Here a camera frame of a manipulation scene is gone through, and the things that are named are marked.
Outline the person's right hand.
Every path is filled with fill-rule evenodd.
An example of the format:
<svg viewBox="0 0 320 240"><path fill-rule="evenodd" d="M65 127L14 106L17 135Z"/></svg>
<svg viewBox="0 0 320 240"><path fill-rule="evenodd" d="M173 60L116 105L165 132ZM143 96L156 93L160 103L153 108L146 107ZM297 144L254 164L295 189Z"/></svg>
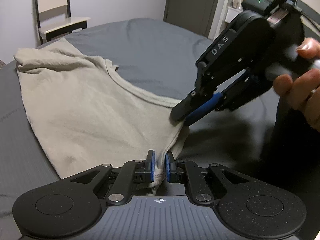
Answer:
<svg viewBox="0 0 320 240"><path fill-rule="evenodd" d="M274 80L273 88L292 109L303 113L312 128L319 131L319 69L311 69L296 80L287 74L280 75Z"/></svg>

